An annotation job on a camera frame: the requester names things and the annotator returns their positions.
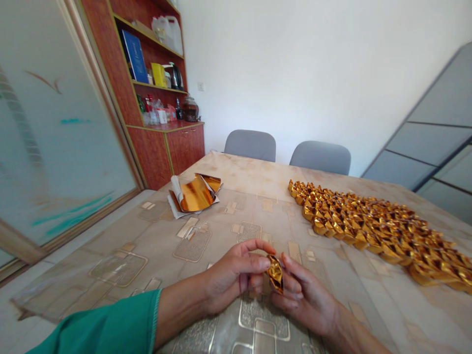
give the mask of yellow box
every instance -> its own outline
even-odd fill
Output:
[[[161,64],[151,63],[152,75],[156,86],[167,87],[166,72]]]

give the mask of table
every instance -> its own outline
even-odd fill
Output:
[[[406,204],[470,256],[472,227],[402,186],[211,152],[179,177],[220,177],[220,203],[174,220],[170,184],[14,297],[58,322],[68,314],[168,286],[204,271],[237,242],[258,237],[312,271],[393,353],[470,353],[472,297],[425,288],[399,265],[316,235],[289,195],[290,179]],[[188,241],[183,238],[194,233]],[[323,341],[246,293],[218,317],[194,324],[164,353],[324,353]]]

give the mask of floor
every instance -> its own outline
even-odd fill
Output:
[[[100,232],[105,230],[132,208],[149,198],[154,191],[146,190],[121,206],[90,229],[77,236],[68,244],[46,257],[31,269],[0,289],[0,354],[22,354],[40,344],[56,327],[39,317],[30,317],[17,321],[18,311],[8,302],[9,299],[46,272],[77,248],[84,245]]]

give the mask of person's left hand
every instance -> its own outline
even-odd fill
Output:
[[[253,288],[257,293],[262,292],[264,272],[269,269],[270,261],[265,256],[250,253],[256,249],[275,255],[269,243],[253,238],[231,247],[217,263],[201,273],[209,315],[223,311],[246,290]]]

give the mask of chair backrest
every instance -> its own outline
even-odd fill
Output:
[[[275,139],[255,130],[235,130],[226,139],[225,153],[275,162]]]
[[[290,165],[348,175],[351,153],[341,145],[306,141],[295,148]]]

